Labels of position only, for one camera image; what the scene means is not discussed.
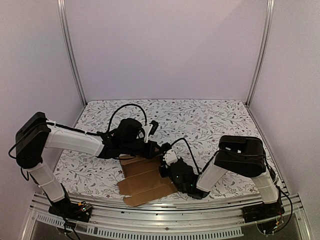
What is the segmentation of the brown cardboard box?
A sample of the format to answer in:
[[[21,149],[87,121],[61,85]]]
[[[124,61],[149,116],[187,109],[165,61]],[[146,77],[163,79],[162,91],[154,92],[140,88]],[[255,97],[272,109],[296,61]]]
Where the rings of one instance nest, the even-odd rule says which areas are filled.
[[[176,193],[178,190],[169,177],[161,177],[160,157],[135,157],[120,161],[124,179],[117,183],[123,202],[131,207]]]

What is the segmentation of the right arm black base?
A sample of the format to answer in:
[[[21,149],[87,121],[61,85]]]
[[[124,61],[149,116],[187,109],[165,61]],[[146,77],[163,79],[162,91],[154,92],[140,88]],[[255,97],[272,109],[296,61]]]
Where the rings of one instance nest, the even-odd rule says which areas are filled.
[[[258,231],[264,235],[274,235],[283,230],[291,221],[293,215],[293,202],[288,198],[290,204],[290,214],[288,220],[284,222],[285,209],[282,200],[275,203],[260,203],[251,206],[245,206],[241,209],[242,218],[245,223],[259,222],[256,224]]]

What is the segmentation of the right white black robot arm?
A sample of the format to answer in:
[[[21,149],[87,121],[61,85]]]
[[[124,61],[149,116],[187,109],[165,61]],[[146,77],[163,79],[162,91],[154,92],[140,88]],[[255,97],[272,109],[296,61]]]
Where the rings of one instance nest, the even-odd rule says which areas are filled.
[[[218,150],[203,169],[190,166],[177,157],[172,144],[163,144],[161,151],[159,174],[170,178],[179,192],[201,200],[209,195],[226,172],[233,172],[253,181],[262,198],[258,208],[262,218],[269,218],[278,210],[281,190],[277,186],[276,173],[267,162],[263,142],[258,137],[223,135]]]

